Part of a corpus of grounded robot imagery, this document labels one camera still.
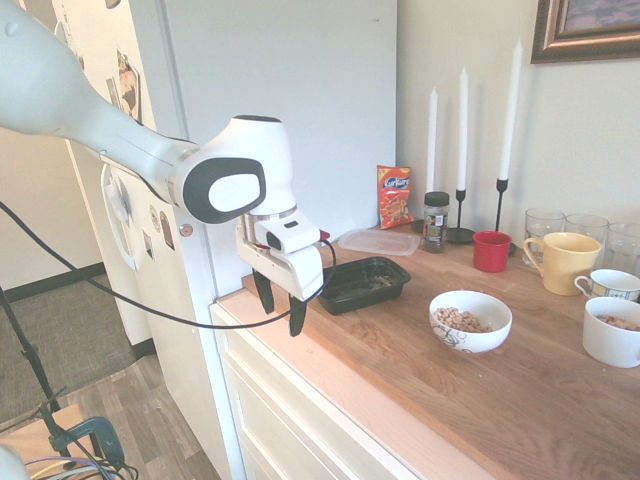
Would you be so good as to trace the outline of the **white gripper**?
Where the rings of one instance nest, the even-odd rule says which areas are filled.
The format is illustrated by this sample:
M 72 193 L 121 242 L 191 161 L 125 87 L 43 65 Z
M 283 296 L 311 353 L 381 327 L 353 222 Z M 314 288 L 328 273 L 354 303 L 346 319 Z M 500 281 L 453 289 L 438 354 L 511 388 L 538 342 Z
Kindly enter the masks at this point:
M 323 284 L 323 266 L 315 244 L 320 230 L 302 212 L 254 216 L 244 214 L 236 228 L 240 257 L 252 271 L 266 314 L 274 312 L 271 282 L 290 294 L 289 333 L 298 336 L 304 326 L 307 299 Z

